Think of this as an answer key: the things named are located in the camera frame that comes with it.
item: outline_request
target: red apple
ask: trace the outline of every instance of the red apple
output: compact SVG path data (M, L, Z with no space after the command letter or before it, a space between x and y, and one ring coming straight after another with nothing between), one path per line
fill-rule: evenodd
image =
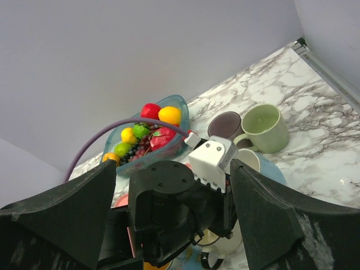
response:
M161 107L154 103L145 104L140 112L140 116L144 118L151 118L159 120L159 111Z

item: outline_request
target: white wall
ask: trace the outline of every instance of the white wall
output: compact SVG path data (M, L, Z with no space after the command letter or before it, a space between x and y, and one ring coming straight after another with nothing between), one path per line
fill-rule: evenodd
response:
M295 3L309 48L360 91L360 1Z
M293 0L0 1L0 25L0 137L61 170L105 125L303 34Z
M0 139L0 208L62 183L62 173Z

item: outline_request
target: orange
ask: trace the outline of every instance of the orange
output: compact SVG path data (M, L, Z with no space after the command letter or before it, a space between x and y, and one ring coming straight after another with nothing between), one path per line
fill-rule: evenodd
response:
M106 153L104 154L103 158L102 158L102 162L105 162L108 159L112 159L116 161L116 167L120 165L120 156L118 156L115 153Z
M180 125L181 110L172 106L162 108L159 111L159 120L172 125Z
M158 267L154 267L152 266L150 263L144 263L144 270L166 270L171 262L167 263L166 265L158 268Z

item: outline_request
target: ceramic mug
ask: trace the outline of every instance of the ceramic mug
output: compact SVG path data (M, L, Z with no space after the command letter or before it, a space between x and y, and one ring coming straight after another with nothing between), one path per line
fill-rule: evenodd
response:
M252 167L258 173L261 173L263 176L266 176L267 178L270 178L280 184L286 185L285 177L278 166L261 154L250 149L243 148L238 151L237 156L234 157L234 159L239 159L246 165ZM226 168L226 172L230 174L230 166Z
M204 236L202 237L202 240L198 243L198 245L202 248L201 266L205 269L218 269L223 263L225 257L237 250L241 243L242 236L239 221L235 223L235 226L232 229L231 239L227 239L225 237L219 238L219 236L206 229L204 231ZM213 266L210 266L209 255L212 252L218 254L219 257L215 264Z
M239 135L244 134L241 127L241 118L234 111L227 111L216 116L208 127L208 135L218 136L233 141ZM238 148L251 147L248 139L239 140L235 144Z
M249 139L254 145L249 149L266 154L284 149L290 139L279 108L272 104L252 108L242 119L241 127L245 133L237 136L234 144Z

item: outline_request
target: marble countertop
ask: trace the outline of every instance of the marble countertop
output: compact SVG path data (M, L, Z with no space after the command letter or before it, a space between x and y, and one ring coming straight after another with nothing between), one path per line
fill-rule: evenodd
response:
M243 116L261 103L277 105L290 131L284 150L265 155L281 169L287 185L320 200L360 208L359 115L290 47L190 101L191 129L208 138L208 125L218 114L236 111ZM98 165L101 156L77 166L71 177ZM114 202L127 192L128 179L117 177ZM242 248L220 269L248 269Z

